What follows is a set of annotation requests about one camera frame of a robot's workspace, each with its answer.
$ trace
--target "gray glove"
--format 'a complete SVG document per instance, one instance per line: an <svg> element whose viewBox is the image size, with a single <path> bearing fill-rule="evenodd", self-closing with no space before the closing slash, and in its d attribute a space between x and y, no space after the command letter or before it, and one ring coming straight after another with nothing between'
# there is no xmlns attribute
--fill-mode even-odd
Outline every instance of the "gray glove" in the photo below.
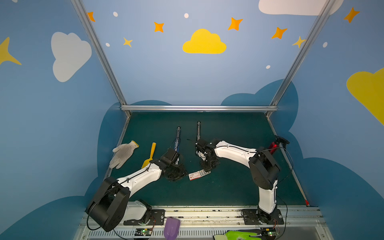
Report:
<svg viewBox="0 0 384 240"><path fill-rule="evenodd" d="M115 152L115 156L113 156L112 160L109 162L109 168L119 169L133 154L133 150L138 148L139 145L135 141L131 141L130 143L124 143L112 151Z"/></svg>

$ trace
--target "purple plastic object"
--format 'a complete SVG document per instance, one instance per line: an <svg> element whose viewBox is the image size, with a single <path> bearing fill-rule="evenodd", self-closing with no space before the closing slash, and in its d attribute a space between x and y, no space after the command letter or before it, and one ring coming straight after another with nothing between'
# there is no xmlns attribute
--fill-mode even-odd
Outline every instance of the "purple plastic object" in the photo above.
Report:
<svg viewBox="0 0 384 240"><path fill-rule="evenodd" d="M167 240L175 240L179 234L180 220L176 218L167 218L164 228L164 237Z"/></svg>

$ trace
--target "blue wall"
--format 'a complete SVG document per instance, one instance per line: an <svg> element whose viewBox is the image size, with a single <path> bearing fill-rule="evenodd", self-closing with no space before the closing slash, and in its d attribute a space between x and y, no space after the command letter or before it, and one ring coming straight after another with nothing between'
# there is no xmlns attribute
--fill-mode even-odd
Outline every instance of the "blue wall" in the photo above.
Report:
<svg viewBox="0 0 384 240"><path fill-rule="evenodd" d="M69 0L2 1L0 44L21 65L0 53L0 239L73 237L126 119L93 49L56 79L55 32L89 42Z"/></svg>
<svg viewBox="0 0 384 240"><path fill-rule="evenodd" d="M349 23L344 18L352 7L360 13ZM362 221L375 238L384 234L377 214L384 211L384 126L346 86L356 72L384 68L383 8L382 1L344 1L271 116L277 133L291 142L300 183L335 240L361 239L354 230Z"/></svg>
<svg viewBox="0 0 384 240"><path fill-rule="evenodd" d="M84 0L84 4L93 12L92 24L128 104L156 100L234 105L239 98L230 96L255 94L285 77L299 51L292 44L299 36L305 39L316 18L265 14L254 0ZM243 19L238 31L228 30L231 18ZM154 22L164 23L164 32L155 32ZM277 27L287 30L281 39L272 39ZM183 44L201 28L218 34L227 46L225 52L184 52ZM131 47L123 45L124 38L132 40ZM249 98L242 102L250 104Z"/></svg>

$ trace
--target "metal platform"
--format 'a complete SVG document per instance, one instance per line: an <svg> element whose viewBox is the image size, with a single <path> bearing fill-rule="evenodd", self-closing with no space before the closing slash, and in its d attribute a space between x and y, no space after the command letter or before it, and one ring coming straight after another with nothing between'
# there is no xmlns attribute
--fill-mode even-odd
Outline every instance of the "metal platform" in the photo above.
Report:
<svg viewBox="0 0 384 240"><path fill-rule="evenodd" d="M241 216L242 209L254 209L257 206L154 206L153 209L165 209L165 222L168 217L180 220L178 238L200 238L212 239L213 235L225 234L229 230L255 229L274 227L273 225L245 225ZM287 213L285 206L278 206L283 218ZM103 229L90 231L86 226L86 214L84 215L74 240L99 239L112 240L121 239L113 231L105 232ZM89 219L91 228L98 227L98 224ZM286 219L286 231L281 237L284 239L322 239L333 240L326 222L317 207L288 206ZM135 236L136 228L144 226L124 226L120 223L116 232L126 239L149 238L149 236ZM164 226L155 226L151 239L164 239Z"/></svg>

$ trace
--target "dark green mat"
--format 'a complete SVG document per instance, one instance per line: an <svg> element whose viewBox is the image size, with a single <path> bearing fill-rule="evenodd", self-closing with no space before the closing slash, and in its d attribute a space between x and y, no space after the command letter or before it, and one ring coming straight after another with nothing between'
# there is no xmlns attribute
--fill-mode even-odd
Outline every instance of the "dark green mat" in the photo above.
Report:
<svg viewBox="0 0 384 240"><path fill-rule="evenodd" d="M197 121L201 122L201 138L210 141L220 138L231 144L248 148L268 147L275 139L263 113L133 113L123 143L136 141L140 147L120 169L111 176L124 177L139 170L149 158L152 142L156 142L154 158L162 156L172 146L177 127L181 127L179 152L184 157L188 173L201 170L195 154ZM279 179L289 173L282 153L275 159L282 171ZM278 196L288 205L305 205L304 198L292 175L278 185ZM143 199L150 205L257 205L258 187L252 181L249 168L228 159L200 179L184 177L178 182L165 178L146 185L131 201Z"/></svg>

